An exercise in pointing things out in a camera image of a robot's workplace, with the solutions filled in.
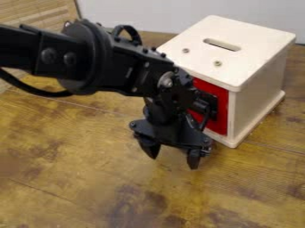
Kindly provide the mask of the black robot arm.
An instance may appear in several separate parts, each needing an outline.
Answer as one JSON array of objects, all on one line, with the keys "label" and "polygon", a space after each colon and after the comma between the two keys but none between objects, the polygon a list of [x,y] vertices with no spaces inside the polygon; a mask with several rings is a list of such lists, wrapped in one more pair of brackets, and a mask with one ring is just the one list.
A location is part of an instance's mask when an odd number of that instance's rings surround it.
[{"label": "black robot arm", "polygon": [[44,97],[98,92],[140,97],[144,117],[130,128],[148,157],[158,156],[162,145],[182,148],[195,169],[211,151],[203,128],[217,112],[215,98],[193,85],[193,76],[164,53],[143,46],[127,25],[107,31],[76,20],[53,33],[0,24],[0,79]]}]

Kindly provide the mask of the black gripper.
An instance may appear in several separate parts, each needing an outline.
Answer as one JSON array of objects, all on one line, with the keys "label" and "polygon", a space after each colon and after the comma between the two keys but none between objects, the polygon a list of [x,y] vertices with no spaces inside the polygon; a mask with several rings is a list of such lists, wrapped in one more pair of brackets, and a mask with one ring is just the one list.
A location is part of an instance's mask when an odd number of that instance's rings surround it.
[{"label": "black gripper", "polygon": [[147,107],[144,115],[144,119],[130,123],[143,152],[155,159],[162,145],[183,149],[187,152],[189,167],[191,170],[197,169],[201,159],[211,154],[213,139],[199,129],[199,123],[191,114],[182,112],[164,124],[152,120]]}]

